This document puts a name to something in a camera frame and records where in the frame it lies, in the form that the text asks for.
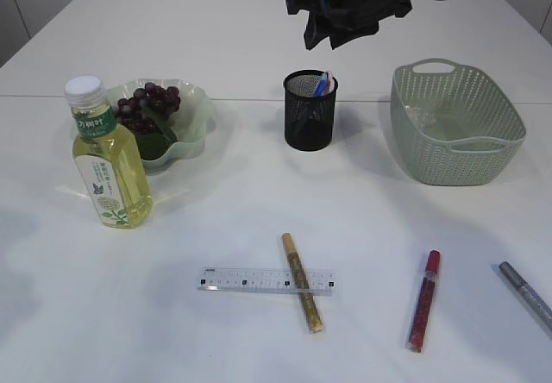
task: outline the pen holder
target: pen holder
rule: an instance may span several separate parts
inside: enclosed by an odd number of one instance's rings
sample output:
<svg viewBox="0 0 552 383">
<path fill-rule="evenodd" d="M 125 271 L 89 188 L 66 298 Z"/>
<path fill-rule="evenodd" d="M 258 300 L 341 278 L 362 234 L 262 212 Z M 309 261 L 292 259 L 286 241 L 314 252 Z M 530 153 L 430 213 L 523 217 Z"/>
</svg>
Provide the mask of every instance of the pen holder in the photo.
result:
<svg viewBox="0 0 552 383">
<path fill-rule="evenodd" d="M 285 141 L 304 152 L 321 150 L 331 143 L 336 109 L 337 80 L 332 92 L 313 97 L 323 72 L 297 71 L 284 80 Z"/>
</svg>

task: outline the basket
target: basket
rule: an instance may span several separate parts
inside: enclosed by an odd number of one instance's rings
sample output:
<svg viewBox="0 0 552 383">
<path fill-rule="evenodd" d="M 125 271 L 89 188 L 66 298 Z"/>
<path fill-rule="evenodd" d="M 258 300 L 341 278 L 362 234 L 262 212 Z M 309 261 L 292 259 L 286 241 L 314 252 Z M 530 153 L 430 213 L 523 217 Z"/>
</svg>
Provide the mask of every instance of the basket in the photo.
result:
<svg viewBox="0 0 552 383">
<path fill-rule="evenodd" d="M 452 72 L 415 72 L 424 64 Z M 428 185 L 484 185 L 504 170 L 526 130 L 508 97 L 478 68 L 443 59 L 393 75 L 392 128 L 414 179 Z"/>
</svg>

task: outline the green label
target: green label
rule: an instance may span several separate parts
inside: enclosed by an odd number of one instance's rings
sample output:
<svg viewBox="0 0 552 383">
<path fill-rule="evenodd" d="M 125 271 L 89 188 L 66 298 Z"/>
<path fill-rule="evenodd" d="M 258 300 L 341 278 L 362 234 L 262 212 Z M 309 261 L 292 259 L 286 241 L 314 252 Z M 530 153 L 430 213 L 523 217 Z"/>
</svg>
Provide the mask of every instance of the green label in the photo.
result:
<svg viewBox="0 0 552 383">
<path fill-rule="evenodd" d="M 74 116 L 77 122 L 77 128 L 80 135 L 87 139 L 102 137 L 111 133 L 117 122 L 111 108 L 107 109 L 103 114 L 95 117 L 79 117 Z"/>
</svg>

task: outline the red glitter pen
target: red glitter pen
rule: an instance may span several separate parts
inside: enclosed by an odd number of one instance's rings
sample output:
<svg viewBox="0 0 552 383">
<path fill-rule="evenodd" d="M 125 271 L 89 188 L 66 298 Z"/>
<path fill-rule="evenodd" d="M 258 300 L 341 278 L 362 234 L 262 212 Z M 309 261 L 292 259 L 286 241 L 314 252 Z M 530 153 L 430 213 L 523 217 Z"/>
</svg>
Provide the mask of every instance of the red glitter pen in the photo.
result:
<svg viewBox="0 0 552 383">
<path fill-rule="evenodd" d="M 428 264 L 425 266 L 422 288 L 417 298 L 416 313 L 412 320 L 408 344 L 406 344 L 407 348 L 416 353 L 422 352 L 423 337 L 430 317 L 431 301 L 433 301 L 433 293 L 435 292 L 440 260 L 441 254 L 438 251 L 431 251 Z"/>
</svg>

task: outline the gray marker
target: gray marker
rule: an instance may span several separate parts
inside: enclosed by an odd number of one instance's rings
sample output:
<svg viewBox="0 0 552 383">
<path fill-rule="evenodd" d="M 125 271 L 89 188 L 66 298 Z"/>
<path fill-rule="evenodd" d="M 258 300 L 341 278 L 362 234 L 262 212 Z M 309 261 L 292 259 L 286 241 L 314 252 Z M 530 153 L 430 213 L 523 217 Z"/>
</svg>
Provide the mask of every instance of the gray marker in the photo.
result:
<svg viewBox="0 0 552 383">
<path fill-rule="evenodd" d="M 500 271 L 516 288 L 516 291 L 527 301 L 527 304 L 538 314 L 544 321 L 546 326 L 552 331 L 552 310 L 546 305 L 542 298 L 538 296 L 527 281 L 519 275 L 514 268 L 508 263 L 503 262 L 499 265 Z"/>
</svg>

